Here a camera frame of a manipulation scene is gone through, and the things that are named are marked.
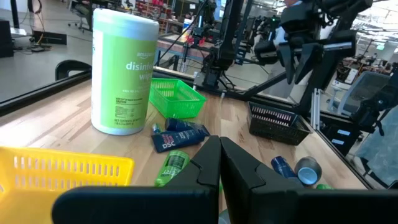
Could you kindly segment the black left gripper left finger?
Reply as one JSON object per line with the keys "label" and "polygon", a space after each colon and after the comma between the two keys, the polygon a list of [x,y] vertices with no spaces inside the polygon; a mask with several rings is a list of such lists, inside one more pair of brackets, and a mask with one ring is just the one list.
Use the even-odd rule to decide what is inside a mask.
{"label": "black left gripper left finger", "polygon": [[217,223],[221,142],[210,136],[163,187],[77,187],[56,199],[54,223]]}

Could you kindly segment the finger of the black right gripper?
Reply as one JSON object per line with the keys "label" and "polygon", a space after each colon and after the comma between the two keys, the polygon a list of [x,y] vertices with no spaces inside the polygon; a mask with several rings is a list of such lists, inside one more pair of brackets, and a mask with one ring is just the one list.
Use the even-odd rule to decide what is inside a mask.
{"label": "finger of the black right gripper", "polygon": [[288,43],[283,43],[279,45],[277,54],[279,56],[280,63],[285,68],[287,83],[291,84],[295,74],[294,50],[290,48]]}
{"label": "finger of the black right gripper", "polygon": [[323,45],[308,43],[302,45],[301,58],[295,71],[295,84],[299,84],[308,72],[321,63],[323,58]]}

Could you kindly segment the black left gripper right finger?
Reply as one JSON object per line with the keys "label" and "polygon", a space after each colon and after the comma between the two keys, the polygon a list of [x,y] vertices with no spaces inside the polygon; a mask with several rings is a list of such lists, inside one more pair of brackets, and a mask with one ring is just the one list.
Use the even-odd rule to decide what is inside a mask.
{"label": "black left gripper right finger", "polygon": [[220,141],[231,223],[397,223],[396,190],[305,189],[229,138]]}

